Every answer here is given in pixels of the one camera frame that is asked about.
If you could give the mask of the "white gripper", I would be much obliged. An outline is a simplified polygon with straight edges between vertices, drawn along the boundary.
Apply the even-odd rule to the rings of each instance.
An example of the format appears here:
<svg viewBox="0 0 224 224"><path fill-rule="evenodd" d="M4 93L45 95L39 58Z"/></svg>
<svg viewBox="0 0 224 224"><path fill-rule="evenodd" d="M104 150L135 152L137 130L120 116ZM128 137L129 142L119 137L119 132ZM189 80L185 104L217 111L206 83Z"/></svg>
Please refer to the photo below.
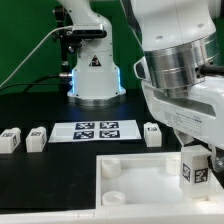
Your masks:
<svg viewBox="0 0 224 224"><path fill-rule="evenodd" d="M223 172L224 156L217 156L217 147L224 149L224 78L206 77L188 88L186 98L166 97L146 81L142 82L142 90L153 118L176 129L182 146L194 138L211 144L210 168Z"/></svg>

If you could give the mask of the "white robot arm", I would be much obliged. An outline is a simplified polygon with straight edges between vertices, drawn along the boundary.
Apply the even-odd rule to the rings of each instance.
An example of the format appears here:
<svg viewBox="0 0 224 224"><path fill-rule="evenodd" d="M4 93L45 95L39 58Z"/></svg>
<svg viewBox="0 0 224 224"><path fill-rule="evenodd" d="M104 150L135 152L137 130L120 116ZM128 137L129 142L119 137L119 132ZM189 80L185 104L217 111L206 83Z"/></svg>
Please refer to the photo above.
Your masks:
<svg viewBox="0 0 224 224"><path fill-rule="evenodd" d="M93 0L58 0L80 42L68 97L100 105L125 93L112 56L112 26ZM224 68L212 21L223 0L120 0L143 57L134 64L148 109L175 130L182 144L195 139L224 150Z"/></svg>

